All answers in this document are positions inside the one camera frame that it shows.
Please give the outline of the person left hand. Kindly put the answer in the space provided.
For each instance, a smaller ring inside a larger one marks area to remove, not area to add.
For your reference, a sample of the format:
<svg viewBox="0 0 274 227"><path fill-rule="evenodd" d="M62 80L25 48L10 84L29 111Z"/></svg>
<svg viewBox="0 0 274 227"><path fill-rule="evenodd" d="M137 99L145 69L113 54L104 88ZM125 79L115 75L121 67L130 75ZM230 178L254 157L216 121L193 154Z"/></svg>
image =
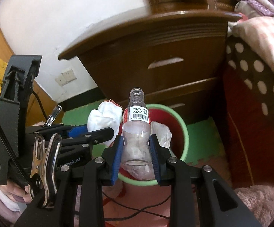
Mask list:
<svg viewBox="0 0 274 227"><path fill-rule="evenodd" d="M32 201L29 187L21 188L13 181L8 181L6 185L0 186L0 191L13 202L30 203Z"/></svg>

